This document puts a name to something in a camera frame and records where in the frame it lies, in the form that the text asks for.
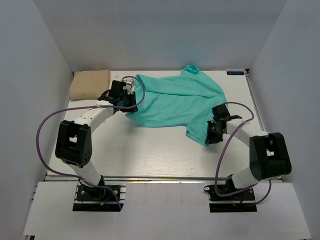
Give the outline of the teal t shirt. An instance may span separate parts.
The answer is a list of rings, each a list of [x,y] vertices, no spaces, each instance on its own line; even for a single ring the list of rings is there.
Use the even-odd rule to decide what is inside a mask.
[[[186,136],[207,146],[208,121],[212,108],[227,101],[223,89],[195,65],[187,65],[180,74],[166,77],[136,75],[138,111],[126,117],[145,128],[186,128]]]

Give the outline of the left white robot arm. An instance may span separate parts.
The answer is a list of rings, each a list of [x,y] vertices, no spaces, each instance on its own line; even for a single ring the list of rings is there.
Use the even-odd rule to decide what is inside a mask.
[[[93,155],[92,133],[117,111],[134,113],[136,93],[130,82],[114,80],[111,89],[98,98],[95,107],[75,120],[64,120],[59,125],[55,156],[73,169],[80,182],[88,186],[88,193],[99,200],[105,196],[103,176],[98,173],[91,161]]]

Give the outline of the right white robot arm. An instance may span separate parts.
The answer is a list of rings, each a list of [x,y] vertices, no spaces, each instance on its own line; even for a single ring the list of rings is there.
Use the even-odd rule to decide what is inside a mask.
[[[292,164],[284,136],[279,132],[269,133],[254,129],[239,115],[231,115],[225,104],[212,108],[213,119],[207,122],[207,145],[223,141],[228,134],[230,142],[236,138],[249,148],[249,165],[231,174],[225,181],[226,195],[236,200],[243,195],[244,189],[256,185],[261,180],[288,175]]]

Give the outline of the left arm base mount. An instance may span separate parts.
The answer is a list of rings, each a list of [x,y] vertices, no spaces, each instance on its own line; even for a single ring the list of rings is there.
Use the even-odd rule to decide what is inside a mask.
[[[120,212],[125,203],[126,187],[124,185],[109,185],[112,192],[106,188],[93,188],[79,184],[76,187],[73,212]]]

